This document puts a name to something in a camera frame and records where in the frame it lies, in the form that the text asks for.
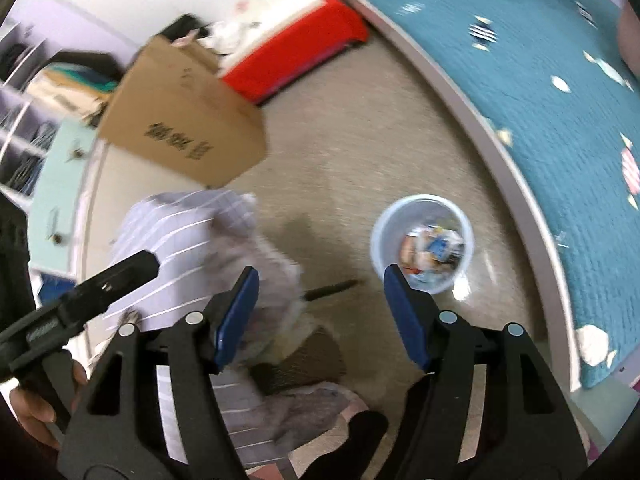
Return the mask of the person's left hand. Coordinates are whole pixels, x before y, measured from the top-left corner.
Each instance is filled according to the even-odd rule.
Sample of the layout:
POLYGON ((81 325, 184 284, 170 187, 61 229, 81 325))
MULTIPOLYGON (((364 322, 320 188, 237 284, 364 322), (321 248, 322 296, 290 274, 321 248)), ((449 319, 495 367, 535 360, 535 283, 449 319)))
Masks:
MULTIPOLYGON (((82 390, 88 384, 87 373, 84 367, 77 361, 73 361, 73 378, 75 399, 72 410, 75 411, 81 398, 82 390)), ((41 396, 24 389, 15 387, 9 394, 11 408, 22 428, 36 441, 47 448, 58 452, 61 449, 60 442, 49 429, 49 425, 56 421, 55 410, 41 396)))

